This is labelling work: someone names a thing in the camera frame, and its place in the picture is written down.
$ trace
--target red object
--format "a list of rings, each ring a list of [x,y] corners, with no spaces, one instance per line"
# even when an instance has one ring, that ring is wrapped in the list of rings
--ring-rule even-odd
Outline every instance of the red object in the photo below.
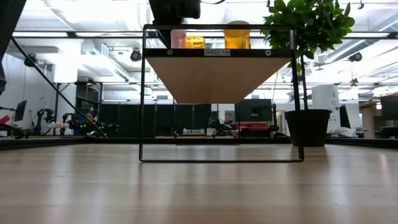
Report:
[[[6,124],[10,120],[11,118],[8,115],[5,115],[5,117],[0,119],[0,124]]]

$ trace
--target computer monitor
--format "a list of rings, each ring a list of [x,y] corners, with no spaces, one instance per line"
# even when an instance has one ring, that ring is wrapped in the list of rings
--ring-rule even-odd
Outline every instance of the computer monitor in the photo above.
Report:
[[[26,108],[26,100],[18,103],[17,109],[15,110],[14,121],[22,121],[24,119],[25,108]]]
[[[268,99],[243,100],[235,105],[235,120],[240,122],[272,121],[272,102]]]
[[[351,128],[346,105],[340,106],[340,126],[344,128]]]

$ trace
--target black metal shelf frame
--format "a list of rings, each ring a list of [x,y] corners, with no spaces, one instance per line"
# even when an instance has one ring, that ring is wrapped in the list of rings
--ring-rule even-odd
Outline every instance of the black metal shelf frame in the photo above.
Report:
[[[235,30],[288,30],[290,34],[290,49],[287,50],[271,50],[271,49],[212,49],[212,50],[229,50],[229,57],[264,57],[264,58],[291,58],[292,62],[292,76],[293,76],[293,88],[294,88],[294,103],[297,119],[300,119],[300,98],[299,98],[299,81],[297,77],[296,68],[296,46],[295,46],[295,30],[293,26],[279,26],[279,25],[201,25],[201,24],[183,24],[176,26],[168,25],[151,25],[147,24],[143,28],[142,38],[142,67],[141,67],[141,83],[145,83],[145,67],[147,57],[226,57],[226,56],[206,56],[206,49],[147,49],[147,30],[203,30],[203,29],[235,29]],[[140,112],[139,112],[139,160],[141,162],[303,162],[304,161],[304,147],[302,143],[298,146],[298,159],[291,160],[160,160],[160,159],[144,159],[144,88],[145,85],[141,85],[141,97],[140,97]]]

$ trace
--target pink container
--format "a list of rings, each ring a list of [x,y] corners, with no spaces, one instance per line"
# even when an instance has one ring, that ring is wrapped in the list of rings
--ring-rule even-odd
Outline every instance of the pink container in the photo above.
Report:
[[[172,49],[184,49],[185,48],[185,38],[187,33],[185,30],[172,30],[171,38],[172,38]]]

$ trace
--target potted plant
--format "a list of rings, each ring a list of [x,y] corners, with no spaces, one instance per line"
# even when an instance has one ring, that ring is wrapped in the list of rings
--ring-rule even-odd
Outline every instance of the potted plant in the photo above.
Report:
[[[285,113],[293,145],[299,140],[304,146],[324,146],[330,111],[309,110],[307,89],[305,86],[304,56],[314,59],[314,53],[320,49],[324,52],[334,50],[335,44],[342,44],[341,38],[352,32],[350,27],[355,20],[349,16],[351,4],[340,9],[338,0],[275,0],[274,7],[269,7],[270,16],[264,17],[265,25],[292,25],[295,27],[296,67],[297,73],[302,72],[305,109]],[[290,36],[286,30],[264,30],[265,40],[272,49],[290,49]]]

